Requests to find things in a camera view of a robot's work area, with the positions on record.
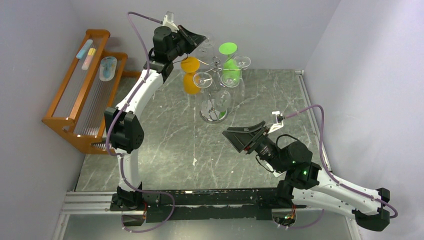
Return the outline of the orange plastic wine glass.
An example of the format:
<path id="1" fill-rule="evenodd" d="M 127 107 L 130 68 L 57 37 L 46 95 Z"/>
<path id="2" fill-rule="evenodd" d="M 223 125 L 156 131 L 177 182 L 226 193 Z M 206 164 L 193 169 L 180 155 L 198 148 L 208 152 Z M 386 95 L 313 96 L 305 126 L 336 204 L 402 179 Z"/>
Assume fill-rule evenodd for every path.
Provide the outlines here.
<path id="1" fill-rule="evenodd" d="M 188 56 L 181 64 L 181 69 L 185 72 L 182 80 L 183 90 L 189 95 L 196 95 L 200 92 L 200 88 L 194 83 L 194 75 L 200 68 L 200 62 L 196 57 Z"/>

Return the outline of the clear stemmed wine glass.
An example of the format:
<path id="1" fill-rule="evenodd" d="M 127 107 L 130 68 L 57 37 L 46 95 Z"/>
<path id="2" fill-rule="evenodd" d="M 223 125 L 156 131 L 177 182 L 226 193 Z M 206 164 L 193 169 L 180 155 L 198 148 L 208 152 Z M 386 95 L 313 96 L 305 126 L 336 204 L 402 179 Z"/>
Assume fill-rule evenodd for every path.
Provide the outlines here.
<path id="1" fill-rule="evenodd" d="M 198 72 L 193 76 L 193 83 L 199 88 L 197 94 L 201 94 L 203 90 L 212 85 L 213 78 L 208 72 Z"/>

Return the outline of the green plastic wine glass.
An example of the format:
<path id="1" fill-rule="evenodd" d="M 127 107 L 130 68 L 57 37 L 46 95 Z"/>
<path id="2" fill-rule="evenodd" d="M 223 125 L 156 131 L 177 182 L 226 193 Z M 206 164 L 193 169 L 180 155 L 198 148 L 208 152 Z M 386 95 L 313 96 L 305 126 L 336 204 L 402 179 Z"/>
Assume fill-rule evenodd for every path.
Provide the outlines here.
<path id="1" fill-rule="evenodd" d="M 238 46 L 234 42 L 225 42 L 220 45 L 219 52 L 226 55 L 223 63 L 222 82 L 228 87 L 234 87 L 240 83 L 240 68 L 236 65 L 234 57 L 238 50 Z"/>

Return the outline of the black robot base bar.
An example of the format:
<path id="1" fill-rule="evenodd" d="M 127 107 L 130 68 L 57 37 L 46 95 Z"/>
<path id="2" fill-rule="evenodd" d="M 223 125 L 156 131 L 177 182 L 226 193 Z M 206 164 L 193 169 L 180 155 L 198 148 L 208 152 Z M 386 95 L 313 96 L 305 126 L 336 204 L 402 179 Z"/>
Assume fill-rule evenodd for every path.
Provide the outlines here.
<path id="1" fill-rule="evenodd" d="M 125 191 L 112 195 L 111 211 L 143 211 L 123 214 L 125 226 L 165 221 L 209 219 L 272 220 L 272 211 L 297 207 L 293 196 L 283 196 L 275 187 L 196 190 Z"/>

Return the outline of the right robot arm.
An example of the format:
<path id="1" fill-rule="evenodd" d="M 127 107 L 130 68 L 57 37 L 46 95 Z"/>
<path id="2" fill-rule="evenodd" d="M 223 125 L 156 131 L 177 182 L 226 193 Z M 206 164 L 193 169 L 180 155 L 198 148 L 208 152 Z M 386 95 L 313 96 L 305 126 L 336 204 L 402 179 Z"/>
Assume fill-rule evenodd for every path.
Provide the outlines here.
<path id="1" fill-rule="evenodd" d="M 390 212 L 385 209 L 390 200 L 388 189 L 343 183 L 313 162 L 312 151 L 299 139 L 279 147 L 277 140 L 269 138 L 269 132 L 262 121 L 248 127 L 228 127 L 222 135 L 239 153 L 256 153 L 258 163 L 269 165 L 268 172 L 285 175 L 275 189 L 271 203 L 274 208 L 309 205 L 333 210 L 352 217 L 357 225 L 374 232 L 381 232 L 390 224 Z"/>

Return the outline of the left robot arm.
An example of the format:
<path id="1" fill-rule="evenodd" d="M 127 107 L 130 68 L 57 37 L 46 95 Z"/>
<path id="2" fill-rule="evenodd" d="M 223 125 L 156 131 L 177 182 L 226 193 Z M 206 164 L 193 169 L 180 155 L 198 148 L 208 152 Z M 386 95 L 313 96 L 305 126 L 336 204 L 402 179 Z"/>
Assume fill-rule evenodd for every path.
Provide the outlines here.
<path id="1" fill-rule="evenodd" d="M 111 210 L 137 210 L 145 205 L 138 167 L 138 149 L 145 133 L 139 119 L 151 97 L 173 71 L 174 60 L 191 54 L 206 39 L 182 25 L 157 27 L 152 37 L 153 47 L 145 51 L 147 60 L 135 86 L 116 107 L 105 109 L 105 147 L 118 159 L 120 178 Z"/>

